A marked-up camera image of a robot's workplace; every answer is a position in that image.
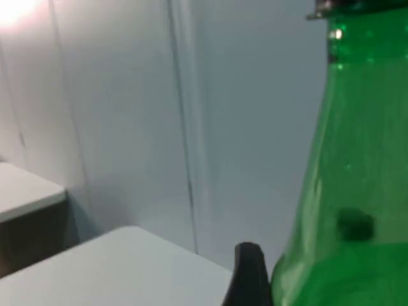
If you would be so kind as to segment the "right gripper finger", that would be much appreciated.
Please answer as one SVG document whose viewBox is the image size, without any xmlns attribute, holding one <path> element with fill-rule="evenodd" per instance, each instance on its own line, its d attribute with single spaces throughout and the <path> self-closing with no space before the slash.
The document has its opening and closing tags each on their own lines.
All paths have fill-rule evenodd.
<svg viewBox="0 0 408 306">
<path fill-rule="evenodd" d="M 273 305 L 265 256 L 258 244 L 235 246 L 235 266 L 222 305 Z"/>
</svg>

